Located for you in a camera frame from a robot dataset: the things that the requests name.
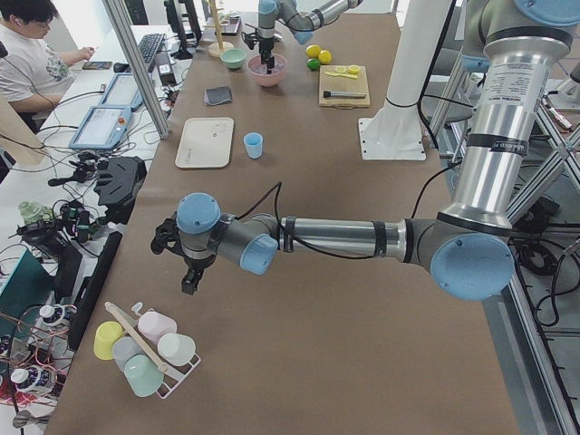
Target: white t-shirt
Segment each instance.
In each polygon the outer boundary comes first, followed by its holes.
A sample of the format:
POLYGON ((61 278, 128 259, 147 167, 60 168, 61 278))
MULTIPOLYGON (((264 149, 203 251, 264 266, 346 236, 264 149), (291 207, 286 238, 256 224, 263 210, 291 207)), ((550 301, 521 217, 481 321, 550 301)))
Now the white t-shirt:
POLYGON ((0 24, 0 41, 8 51, 0 59, 0 93, 8 102, 31 97, 36 91, 42 95, 65 93, 73 84, 73 72, 44 40, 27 38, 0 24))

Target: cup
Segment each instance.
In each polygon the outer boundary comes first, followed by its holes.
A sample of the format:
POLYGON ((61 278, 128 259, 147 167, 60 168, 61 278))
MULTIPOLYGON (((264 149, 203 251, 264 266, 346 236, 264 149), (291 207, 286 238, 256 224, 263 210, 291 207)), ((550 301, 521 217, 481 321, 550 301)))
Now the cup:
POLYGON ((169 364, 180 367, 196 354, 196 342, 181 333, 166 333, 159 339, 157 351, 169 364))
POLYGON ((130 388, 138 397, 151 396, 163 383, 163 373, 146 355, 135 355, 123 370, 130 388))
POLYGON ((247 156, 250 159, 259 159, 262 156, 264 138, 260 133, 251 132, 244 136, 247 156))
POLYGON ((127 361, 135 355, 144 355, 145 352, 132 337, 122 337, 112 346, 112 356, 122 372, 127 361))
POLYGON ((166 315, 156 311, 148 311, 140 317, 137 323, 137 329, 145 337, 157 344, 163 335, 176 333, 178 331, 178 324, 166 315))
POLYGON ((118 322, 100 324, 94 335, 92 351, 101 360, 112 360, 112 346, 123 336, 123 328, 118 322))

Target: pink bowl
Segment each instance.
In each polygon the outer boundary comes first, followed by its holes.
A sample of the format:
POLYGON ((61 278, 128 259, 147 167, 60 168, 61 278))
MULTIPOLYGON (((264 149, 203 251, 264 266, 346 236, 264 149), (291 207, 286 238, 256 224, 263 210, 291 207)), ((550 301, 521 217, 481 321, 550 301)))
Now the pink bowl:
POLYGON ((266 66, 262 64, 259 55, 254 56, 247 62, 247 69, 252 74, 252 77, 254 77, 254 80, 266 88, 276 86, 286 77, 288 61, 280 54, 273 53, 273 56, 275 65, 271 74, 266 74, 266 66))

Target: wooden cutting board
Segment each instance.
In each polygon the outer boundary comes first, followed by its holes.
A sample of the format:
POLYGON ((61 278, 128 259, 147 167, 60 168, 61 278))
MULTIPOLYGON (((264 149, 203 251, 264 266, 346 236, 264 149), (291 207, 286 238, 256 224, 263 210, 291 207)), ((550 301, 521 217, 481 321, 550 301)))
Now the wooden cutting board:
POLYGON ((320 86, 318 89, 318 104, 321 107, 338 107, 350 109, 352 107, 371 107, 371 96, 369 94, 369 83, 366 80, 366 68, 361 66, 358 79, 347 79, 346 77, 332 77, 324 72, 335 73, 334 68, 338 65, 322 65, 320 67, 320 86), (365 98, 325 98, 324 91, 331 92, 363 92, 365 98))

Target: bowl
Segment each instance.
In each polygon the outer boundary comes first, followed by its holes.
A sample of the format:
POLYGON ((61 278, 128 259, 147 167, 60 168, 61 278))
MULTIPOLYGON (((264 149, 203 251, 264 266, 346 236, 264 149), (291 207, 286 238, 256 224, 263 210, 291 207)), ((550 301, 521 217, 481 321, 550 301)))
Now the bowl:
POLYGON ((274 69, 270 74, 266 73, 266 66, 262 64, 262 59, 259 55, 254 56, 247 62, 247 69, 250 70, 254 80, 266 88, 279 84, 286 77, 288 70, 288 61, 284 56, 276 53, 272 53, 272 55, 274 56, 274 69))
POLYGON ((230 70, 236 70, 237 68, 241 68, 244 64, 246 52, 239 48, 232 48, 231 50, 224 51, 219 58, 221 59, 221 62, 226 64, 227 68, 230 70))

